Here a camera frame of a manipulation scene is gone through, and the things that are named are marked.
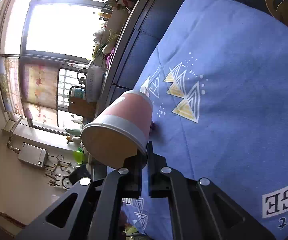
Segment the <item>metal screw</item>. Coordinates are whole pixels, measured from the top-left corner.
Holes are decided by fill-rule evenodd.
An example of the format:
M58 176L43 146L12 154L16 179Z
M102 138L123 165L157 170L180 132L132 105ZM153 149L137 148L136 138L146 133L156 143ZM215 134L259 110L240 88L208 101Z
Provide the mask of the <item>metal screw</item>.
M82 186L87 186L91 183L91 179L88 178L88 177L83 177L79 180L79 183L82 185Z
M207 186L207 185L209 185L210 183L211 183L210 180L207 179L207 178L201 178L201 179L200 179L200 184L203 185L203 186Z
M127 174L127 173L128 173L128 169L127 169L127 168L120 168L120 169L118 170L118 173L119 173L119 174Z
M162 173L171 173L172 169L170 167L162 167L161 172Z

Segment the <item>blue tablecloth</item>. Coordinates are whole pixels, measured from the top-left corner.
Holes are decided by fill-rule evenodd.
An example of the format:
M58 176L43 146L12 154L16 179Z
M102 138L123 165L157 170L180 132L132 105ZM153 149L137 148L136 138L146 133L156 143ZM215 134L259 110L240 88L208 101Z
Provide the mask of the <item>blue tablecloth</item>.
M268 228L288 235L288 28L232 0L185 0L136 86L152 100L154 152L208 177ZM166 199L124 199L128 221L172 239Z

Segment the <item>pipe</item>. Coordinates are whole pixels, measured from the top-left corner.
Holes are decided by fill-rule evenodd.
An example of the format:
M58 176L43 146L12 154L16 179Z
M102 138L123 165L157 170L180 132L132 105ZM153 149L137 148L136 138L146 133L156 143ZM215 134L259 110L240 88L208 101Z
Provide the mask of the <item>pipe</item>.
M17 125L19 124L19 122L22 119L23 119L22 116L18 117L17 121L14 123L13 127L10 129L10 131L9 131L10 135L9 135L8 142L7 142L7 147L9 149L11 149L12 151L16 152L17 154L19 154L21 150L17 149L17 148L14 148L12 146L12 139L13 139L13 132L14 132L14 130L16 129Z

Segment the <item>window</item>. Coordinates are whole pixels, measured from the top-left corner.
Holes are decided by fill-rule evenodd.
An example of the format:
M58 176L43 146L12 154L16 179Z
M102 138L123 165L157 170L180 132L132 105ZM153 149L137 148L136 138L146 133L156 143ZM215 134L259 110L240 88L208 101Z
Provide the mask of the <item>window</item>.
M4 2L0 88L11 120L22 115L21 123L59 134L81 128L82 117L68 112L69 89L80 85L79 68L68 63L87 64L91 59L93 33L104 23L97 12L104 5L100 0Z

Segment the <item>pink paper cup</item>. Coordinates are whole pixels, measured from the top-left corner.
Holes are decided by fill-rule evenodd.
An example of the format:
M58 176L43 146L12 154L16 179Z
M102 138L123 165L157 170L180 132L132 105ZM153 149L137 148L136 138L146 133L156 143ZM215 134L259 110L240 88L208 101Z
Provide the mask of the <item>pink paper cup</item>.
M146 157L153 105L141 92L127 91L82 129L81 140L101 163L120 168L139 150Z

